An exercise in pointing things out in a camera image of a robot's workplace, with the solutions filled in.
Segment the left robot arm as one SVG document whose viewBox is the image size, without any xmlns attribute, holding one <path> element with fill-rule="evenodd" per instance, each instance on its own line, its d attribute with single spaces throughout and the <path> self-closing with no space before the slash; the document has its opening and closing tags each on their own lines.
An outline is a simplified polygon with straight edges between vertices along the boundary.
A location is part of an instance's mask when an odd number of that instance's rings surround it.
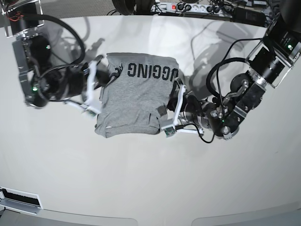
<svg viewBox="0 0 301 226">
<path fill-rule="evenodd" d="M 264 36 L 246 58 L 224 56 L 208 73 L 206 87 L 213 95 L 212 101 L 197 99 L 180 78 L 175 79 L 168 104 L 174 114 L 162 122 L 162 131 L 167 137 L 177 132 L 203 137 L 203 128 L 207 128 L 215 138 L 231 139 L 247 114 L 261 103 L 266 87 L 277 88 L 275 80 L 284 79 L 300 56 L 301 3 L 283 0 Z M 245 63 L 249 70 L 235 76 L 230 92 L 222 95 L 220 89 L 214 90 L 211 80 L 219 76 L 223 65 L 233 62 Z"/>
</svg>

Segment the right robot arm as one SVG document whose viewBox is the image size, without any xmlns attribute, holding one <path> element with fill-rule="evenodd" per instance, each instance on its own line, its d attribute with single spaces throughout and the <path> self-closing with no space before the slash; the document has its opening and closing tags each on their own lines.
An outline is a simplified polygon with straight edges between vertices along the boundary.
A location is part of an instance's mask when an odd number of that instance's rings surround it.
<svg viewBox="0 0 301 226">
<path fill-rule="evenodd" d="M 67 23 L 45 15 L 39 0 L 2 0 L 1 13 L 4 29 L 12 43 L 19 71 L 19 82 L 27 106 L 44 108 L 49 102 L 71 105 L 82 112 L 99 114 L 101 105 L 94 91 L 109 83 L 109 74 L 98 65 L 103 55 L 86 61 L 83 40 Z M 45 21 L 66 29 L 73 35 L 79 55 L 70 63 L 54 65 L 54 56 L 49 36 L 43 32 Z"/>
</svg>

